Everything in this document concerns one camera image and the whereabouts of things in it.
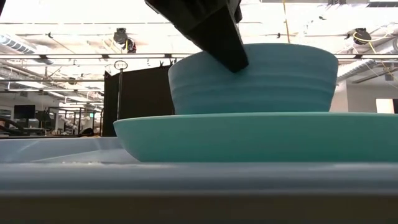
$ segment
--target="bowl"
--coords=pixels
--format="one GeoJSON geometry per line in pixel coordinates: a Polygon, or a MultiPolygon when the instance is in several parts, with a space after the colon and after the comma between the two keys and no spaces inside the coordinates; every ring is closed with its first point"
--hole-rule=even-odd
{"type": "Polygon", "coordinates": [[[398,161],[394,114],[191,114],[124,119],[114,127],[141,162],[398,161]]]}
{"type": "Polygon", "coordinates": [[[337,58],[295,44],[246,44],[249,66],[232,73],[200,52],[173,65],[176,114],[329,111],[337,58]]]}

